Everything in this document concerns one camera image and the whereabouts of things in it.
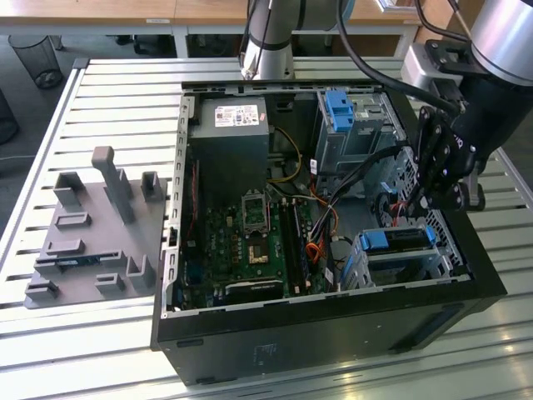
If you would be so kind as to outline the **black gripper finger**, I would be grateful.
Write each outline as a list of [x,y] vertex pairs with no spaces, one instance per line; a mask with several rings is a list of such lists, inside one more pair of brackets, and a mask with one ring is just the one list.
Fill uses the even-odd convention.
[[407,200],[408,215],[426,215],[427,208],[442,203],[449,182],[449,158],[452,153],[450,129],[434,108],[420,109],[416,140],[412,144],[416,164],[416,184]]
[[449,186],[434,182],[429,186],[428,208],[437,210],[463,210],[468,204],[469,188],[463,182]]

